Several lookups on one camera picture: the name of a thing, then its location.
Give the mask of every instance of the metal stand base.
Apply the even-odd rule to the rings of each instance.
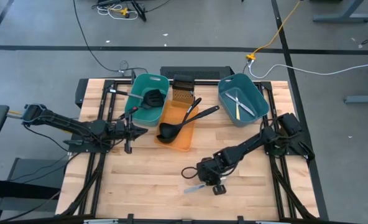
[[[355,14],[354,11],[362,4],[364,0],[353,0],[344,12],[340,14],[328,14],[314,16],[314,22],[333,22],[333,23],[348,23],[348,22],[368,22],[368,14]]]
[[[344,103],[368,103],[368,96],[347,96],[344,99]]]

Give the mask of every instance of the orange plastic tray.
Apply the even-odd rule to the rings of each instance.
[[[168,100],[166,101],[165,109],[163,111],[162,117],[159,121],[160,123],[168,123],[168,124],[180,124],[186,112],[190,108],[191,105],[188,103],[182,103],[177,101]],[[198,107],[196,106],[190,113],[187,119],[194,117],[198,113]],[[165,144],[158,140],[157,135],[159,132],[159,125],[157,128],[157,134],[155,135],[154,142],[160,146],[169,147],[171,149],[177,149],[183,152],[187,152],[190,150],[192,134],[194,132],[194,125],[196,121],[192,121],[186,125],[184,125],[181,131],[178,133],[176,139],[169,143]]]

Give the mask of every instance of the yellow cable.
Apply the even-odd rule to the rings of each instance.
[[[21,113],[18,111],[9,111],[9,113],[21,115]]]
[[[298,1],[297,2],[297,4],[296,4],[296,6],[293,8],[293,10],[289,13],[289,15],[286,17],[286,19],[283,21],[283,23],[281,24],[281,26],[279,27],[279,29],[278,29],[278,31],[277,31],[277,33],[274,35],[274,37],[272,38],[272,40],[268,43],[268,44],[266,44],[266,45],[264,45],[264,46],[261,46],[261,47],[259,47],[258,49],[256,49],[255,51],[253,51],[253,53],[251,53],[251,54],[249,54],[249,55],[246,55],[246,58],[248,59],[248,60],[256,60],[256,56],[255,56],[255,54],[256,54],[256,52],[258,52],[259,50],[261,50],[261,49],[263,49],[263,48],[265,48],[265,47],[268,47],[268,46],[270,46],[271,44],[272,44],[272,42],[275,40],[275,38],[277,38],[277,36],[278,36],[278,34],[279,34],[279,32],[282,30],[282,28],[283,28],[283,25],[286,23],[286,21],[289,19],[289,17],[295,12],[295,10],[296,10],[296,8],[297,8],[297,6],[300,4],[300,1]]]

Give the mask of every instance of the black metal frame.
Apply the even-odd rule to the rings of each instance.
[[[104,113],[104,109],[105,109],[105,102],[106,102],[106,98],[107,98],[107,94],[106,94],[106,90],[108,88],[110,88],[111,86],[113,86],[114,89],[117,88],[118,85],[130,85],[132,82],[132,80],[126,77],[119,77],[116,80],[105,80],[104,81],[104,88],[103,88],[103,95],[101,97],[101,101],[100,101],[100,108],[98,111],[98,118],[102,118],[103,117],[103,113]],[[195,80],[195,85],[217,85],[219,82],[219,80]],[[275,107],[275,102],[274,102],[274,96],[272,94],[272,86],[270,82],[254,82],[254,84],[256,85],[256,87],[259,89],[259,91],[264,95],[264,90],[267,91],[268,97],[269,97],[269,105],[270,105],[270,111],[272,114],[272,118],[276,118],[277,117],[277,110]],[[113,114],[113,110],[114,110],[114,104],[115,104],[115,95],[111,96],[111,102],[109,105],[109,110],[108,110],[108,121],[112,120],[112,114]],[[268,117],[267,115],[263,117],[263,122],[268,123],[267,121]],[[95,156],[91,156],[89,158],[89,164],[88,164],[88,169],[86,171],[86,180],[85,182],[88,181],[88,175],[91,175],[92,170],[93,170],[93,164],[94,164],[94,159]],[[101,168],[103,169],[104,167],[104,161],[105,161],[105,153],[102,153],[100,155],[100,160],[101,160]],[[270,166],[272,167],[273,164],[275,164],[275,156],[273,155],[268,155],[269,159],[270,159]],[[290,178],[289,178],[289,173],[288,173],[288,169],[287,169],[287,163],[286,163],[286,159],[285,159],[285,155],[280,157],[280,163],[281,163],[281,168],[282,168],[282,175],[283,178],[285,179],[286,183],[290,186]],[[283,209],[283,203],[282,203],[282,195],[281,195],[281,191],[280,191],[280,185],[279,182],[277,181],[277,179],[273,176],[273,184],[274,184],[274,194],[275,194],[275,200],[277,203],[277,213],[278,213],[278,217],[280,220],[286,218],[285,217],[285,212]],[[98,204],[98,197],[99,197],[99,190],[100,190],[100,186],[101,186],[101,176],[97,179],[96,183],[95,183],[95,188],[94,188],[94,195],[93,195],[93,201],[91,203],[91,215],[96,216],[96,211],[97,211],[97,204]],[[289,204],[289,212],[290,212],[290,218],[296,218],[296,209],[294,206],[294,203],[292,202],[292,200],[289,198],[289,196],[287,196],[287,200],[288,200],[288,204]],[[84,200],[80,206],[79,209],[79,215],[84,214],[85,211],[85,205],[86,205],[86,200]],[[150,220],[138,220],[138,219],[134,219],[133,218],[133,214],[128,214],[128,218],[127,221],[129,220],[135,220],[136,223],[137,222],[144,222],[144,223],[166,223],[166,222],[174,222],[174,221],[179,221],[182,222],[183,220],[158,220],[158,219],[150,219]],[[192,220],[192,223],[196,222],[200,222],[200,223],[238,223],[239,220],[243,220],[243,217],[238,217],[238,220],[233,220],[233,221],[222,221],[222,220]]]

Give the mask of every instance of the silver knife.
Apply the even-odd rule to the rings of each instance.
[[[245,106],[243,103],[241,103],[241,102],[239,102],[239,101],[237,101],[234,97],[232,97],[230,94],[228,94],[228,93],[225,93],[226,94],[226,96],[228,96],[228,98],[230,98],[230,99],[232,99],[232,100],[234,100],[234,102],[236,102],[236,103],[238,103],[239,104],[239,106],[241,106],[241,108],[243,108],[244,110],[246,110],[248,113],[250,113],[252,116],[255,116],[254,115],[254,113],[253,113],[253,111],[251,110],[251,109],[249,109],[247,106]]]

